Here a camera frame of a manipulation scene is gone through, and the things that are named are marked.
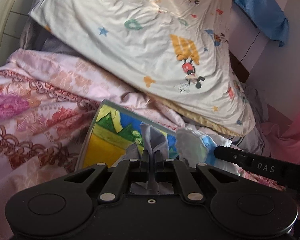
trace cable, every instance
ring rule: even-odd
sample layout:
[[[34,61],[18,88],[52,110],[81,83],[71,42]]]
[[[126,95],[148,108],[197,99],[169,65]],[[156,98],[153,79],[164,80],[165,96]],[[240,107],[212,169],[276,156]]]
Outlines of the cable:
[[[260,32],[261,32],[261,31],[259,31],[259,33],[257,34],[257,36],[256,36],[256,38],[254,39],[253,43],[256,41],[256,39],[257,39],[258,35],[260,34]],[[248,52],[249,52],[251,46],[253,45],[253,43],[250,45],[249,49],[247,50],[246,55],[248,54]]]

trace circular pad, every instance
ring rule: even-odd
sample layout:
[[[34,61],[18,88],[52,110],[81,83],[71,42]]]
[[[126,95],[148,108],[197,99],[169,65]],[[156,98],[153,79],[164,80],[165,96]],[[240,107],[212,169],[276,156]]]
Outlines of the circular pad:
[[[66,205],[66,200],[55,194],[42,194],[33,197],[28,208],[37,215],[52,215],[61,211]]]
[[[239,198],[238,207],[247,214],[262,216],[274,209],[274,202],[269,197],[250,194]]]

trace colorful book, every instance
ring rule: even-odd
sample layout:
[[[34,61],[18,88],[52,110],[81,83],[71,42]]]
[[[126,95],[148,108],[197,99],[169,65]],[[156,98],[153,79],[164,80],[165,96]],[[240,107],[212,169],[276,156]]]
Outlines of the colorful book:
[[[110,101],[103,100],[84,140],[76,170],[100,162],[107,163],[108,167],[111,167],[133,143],[137,144],[142,155],[144,144],[141,124],[152,125],[162,132],[168,140],[169,158],[177,157],[176,136],[173,130]]]

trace blue towel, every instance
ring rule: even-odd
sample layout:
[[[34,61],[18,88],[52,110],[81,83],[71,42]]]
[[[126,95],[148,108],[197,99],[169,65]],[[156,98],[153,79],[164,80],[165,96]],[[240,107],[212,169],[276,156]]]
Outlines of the blue towel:
[[[233,0],[271,40],[282,47],[288,39],[289,23],[275,0]]]

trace floral patterned blanket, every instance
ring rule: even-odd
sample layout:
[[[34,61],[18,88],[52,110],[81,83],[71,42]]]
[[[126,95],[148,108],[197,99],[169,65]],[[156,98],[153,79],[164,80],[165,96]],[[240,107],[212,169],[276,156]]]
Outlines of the floral patterned blanket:
[[[173,110],[80,57],[19,49],[0,67],[0,239],[12,236],[4,207],[13,194],[74,171],[103,99],[174,130],[185,126]]]

